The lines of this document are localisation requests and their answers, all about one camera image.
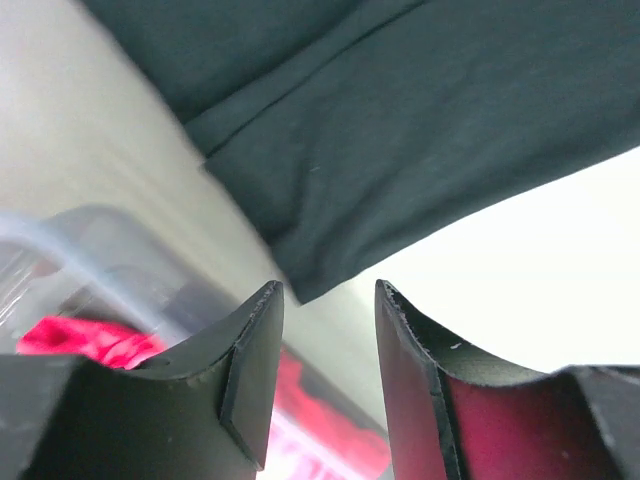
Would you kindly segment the black t shirt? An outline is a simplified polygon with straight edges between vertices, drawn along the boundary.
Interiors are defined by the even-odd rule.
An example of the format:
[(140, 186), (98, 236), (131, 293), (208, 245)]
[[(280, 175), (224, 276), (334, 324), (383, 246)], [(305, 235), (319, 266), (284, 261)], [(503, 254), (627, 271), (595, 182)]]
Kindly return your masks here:
[(639, 143), (635, 1), (90, 1), (310, 302)]

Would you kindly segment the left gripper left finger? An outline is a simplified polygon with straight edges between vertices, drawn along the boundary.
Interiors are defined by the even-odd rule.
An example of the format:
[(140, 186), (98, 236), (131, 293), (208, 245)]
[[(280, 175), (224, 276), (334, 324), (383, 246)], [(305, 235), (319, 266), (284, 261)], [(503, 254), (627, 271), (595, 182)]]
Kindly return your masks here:
[(284, 320), (270, 281), (133, 370), (32, 357), (61, 386), (24, 479), (252, 479), (266, 463)]

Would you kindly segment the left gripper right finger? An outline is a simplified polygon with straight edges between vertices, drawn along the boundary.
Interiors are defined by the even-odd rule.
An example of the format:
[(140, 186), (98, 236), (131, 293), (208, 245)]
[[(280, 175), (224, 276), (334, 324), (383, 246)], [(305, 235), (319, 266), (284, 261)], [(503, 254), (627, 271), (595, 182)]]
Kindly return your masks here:
[(375, 323), (398, 479), (635, 479), (639, 370), (542, 373), (501, 359), (375, 286)]

